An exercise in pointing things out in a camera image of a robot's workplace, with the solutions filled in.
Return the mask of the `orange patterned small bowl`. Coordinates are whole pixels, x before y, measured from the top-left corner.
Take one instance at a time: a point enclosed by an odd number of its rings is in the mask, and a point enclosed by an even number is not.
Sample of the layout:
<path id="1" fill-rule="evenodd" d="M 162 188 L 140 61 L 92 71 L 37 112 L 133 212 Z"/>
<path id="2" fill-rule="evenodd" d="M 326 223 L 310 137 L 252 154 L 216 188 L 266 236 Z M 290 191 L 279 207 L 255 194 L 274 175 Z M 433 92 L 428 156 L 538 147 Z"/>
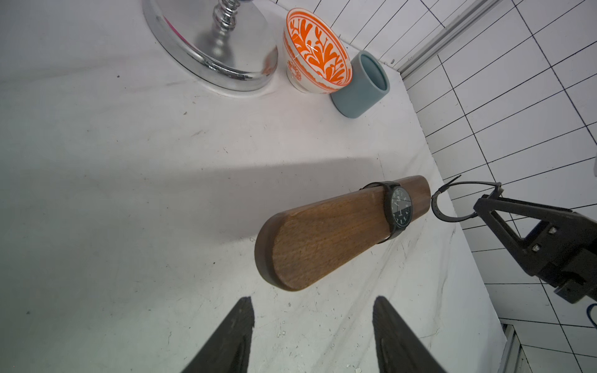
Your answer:
<path id="1" fill-rule="evenodd" d="M 287 76 L 298 91 L 331 94 L 350 84 L 353 71 L 345 46 L 314 13 L 289 10 L 283 45 Z"/>

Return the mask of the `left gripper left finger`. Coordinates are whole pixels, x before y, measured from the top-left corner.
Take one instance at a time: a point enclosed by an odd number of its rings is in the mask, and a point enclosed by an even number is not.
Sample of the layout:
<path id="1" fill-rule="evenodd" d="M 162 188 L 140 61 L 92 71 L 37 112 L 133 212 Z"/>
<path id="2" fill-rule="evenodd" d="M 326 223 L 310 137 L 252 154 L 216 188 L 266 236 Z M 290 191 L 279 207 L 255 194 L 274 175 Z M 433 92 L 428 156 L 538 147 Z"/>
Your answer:
<path id="1" fill-rule="evenodd" d="M 182 372 L 248 372 L 254 324 L 251 298 L 242 297 Z"/>

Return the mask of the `grey-green ceramic cup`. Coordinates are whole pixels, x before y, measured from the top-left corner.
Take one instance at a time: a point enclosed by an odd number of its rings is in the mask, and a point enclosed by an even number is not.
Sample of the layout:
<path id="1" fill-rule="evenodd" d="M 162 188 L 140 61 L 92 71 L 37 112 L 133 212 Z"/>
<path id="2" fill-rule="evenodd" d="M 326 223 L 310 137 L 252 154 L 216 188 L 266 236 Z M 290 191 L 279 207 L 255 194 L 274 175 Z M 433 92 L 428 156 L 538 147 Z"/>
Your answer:
<path id="1" fill-rule="evenodd" d="M 352 80 L 345 88 L 331 93 L 331 100 L 345 117 L 362 116 L 390 91 L 390 81 L 378 60 L 360 51 L 351 61 Z"/>

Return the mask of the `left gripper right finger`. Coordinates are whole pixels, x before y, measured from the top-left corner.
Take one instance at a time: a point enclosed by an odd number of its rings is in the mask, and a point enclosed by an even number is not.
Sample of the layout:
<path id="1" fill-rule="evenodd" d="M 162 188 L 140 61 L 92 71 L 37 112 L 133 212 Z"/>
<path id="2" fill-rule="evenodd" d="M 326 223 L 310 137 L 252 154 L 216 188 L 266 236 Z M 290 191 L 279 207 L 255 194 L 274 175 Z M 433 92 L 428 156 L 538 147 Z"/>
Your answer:
<path id="1" fill-rule="evenodd" d="M 446 371 L 383 296 L 374 302 L 373 329 L 380 372 Z"/>

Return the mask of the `brown wooden watch stand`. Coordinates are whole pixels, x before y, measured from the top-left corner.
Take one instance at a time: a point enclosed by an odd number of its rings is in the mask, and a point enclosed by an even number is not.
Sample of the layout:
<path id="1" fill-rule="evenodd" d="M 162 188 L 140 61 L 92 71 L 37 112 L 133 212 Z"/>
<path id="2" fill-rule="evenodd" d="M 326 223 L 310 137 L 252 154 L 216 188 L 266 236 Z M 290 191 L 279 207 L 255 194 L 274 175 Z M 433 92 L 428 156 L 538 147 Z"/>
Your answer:
<path id="1" fill-rule="evenodd" d="M 411 196 L 413 221 L 428 212 L 431 191 L 426 178 L 416 175 L 394 182 Z M 275 214 L 264 223 L 255 243 L 261 277 L 297 292 L 379 244 L 390 234 L 383 199 L 379 186 Z"/>

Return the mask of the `black wrist watch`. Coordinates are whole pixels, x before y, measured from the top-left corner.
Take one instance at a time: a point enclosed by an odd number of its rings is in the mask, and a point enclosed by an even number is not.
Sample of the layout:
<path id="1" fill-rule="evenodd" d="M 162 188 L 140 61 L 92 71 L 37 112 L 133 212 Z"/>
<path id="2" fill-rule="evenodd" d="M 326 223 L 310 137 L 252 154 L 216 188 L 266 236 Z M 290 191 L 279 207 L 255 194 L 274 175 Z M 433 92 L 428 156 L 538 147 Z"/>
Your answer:
<path id="1" fill-rule="evenodd" d="M 460 193 L 461 197 L 466 197 L 467 189 L 472 189 L 472 201 L 466 205 L 464 211 L 458 212 L 454 206 L 449 203 L 449 193 Z M 478 180 L 461 180 L 458 175 L 452 180 L 447 181 L 444 185 L 435 191 L 431 197 L 431 209 L 435 217 L 442 222 L 447 223 L 462 223 L 465 221 L 476 219 L 479 214 L 474 207 L 480 199 L 496 199 L 503 194 L 502 183 L 495 181 L 478 181 Z"/>

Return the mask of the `black watch green numerals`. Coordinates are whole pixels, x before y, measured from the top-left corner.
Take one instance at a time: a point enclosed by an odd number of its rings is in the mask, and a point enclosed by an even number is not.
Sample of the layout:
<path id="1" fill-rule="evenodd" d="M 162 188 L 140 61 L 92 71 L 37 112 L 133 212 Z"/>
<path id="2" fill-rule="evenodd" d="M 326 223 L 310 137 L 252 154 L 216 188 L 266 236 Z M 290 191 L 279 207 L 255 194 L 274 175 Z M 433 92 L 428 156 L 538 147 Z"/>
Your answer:
<path id="1" fill-rule="evenodd" d="M 373 182 L 361 188 L 382 187 L 384 189 L 383 209 L 386 222 L 390 228 L 387 238 L 379 244 L 398 237 L 414 219 L 414 207 L 410 194 L 398 182 Z"/>

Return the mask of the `silver metal glass rack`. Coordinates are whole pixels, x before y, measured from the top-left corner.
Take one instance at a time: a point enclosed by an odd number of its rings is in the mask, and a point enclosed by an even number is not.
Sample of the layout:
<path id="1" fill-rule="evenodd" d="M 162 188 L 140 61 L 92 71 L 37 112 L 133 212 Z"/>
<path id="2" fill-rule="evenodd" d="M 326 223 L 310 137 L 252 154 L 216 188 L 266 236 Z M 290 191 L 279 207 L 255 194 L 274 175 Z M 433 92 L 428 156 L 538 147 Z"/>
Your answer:
<path id="1" fill-rule="evenodd" d="M 146 22 L 183 67 L 227 90 L 264 88 L 278 68 L 278 47 L 252 1 L 146 0 Z"/>

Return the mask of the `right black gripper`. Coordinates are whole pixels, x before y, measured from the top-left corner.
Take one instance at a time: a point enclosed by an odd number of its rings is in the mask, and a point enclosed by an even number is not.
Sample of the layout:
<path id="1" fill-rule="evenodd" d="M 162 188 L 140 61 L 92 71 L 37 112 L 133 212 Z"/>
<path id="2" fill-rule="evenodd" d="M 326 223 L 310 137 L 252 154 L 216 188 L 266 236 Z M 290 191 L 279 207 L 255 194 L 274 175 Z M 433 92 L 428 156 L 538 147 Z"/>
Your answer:
<path id="1" fill-rule="evenodd" d="M 569 303 L 596 300 L 596 220 L 504 197 L 480 199 L 474 207 L 526 274 Z"/>

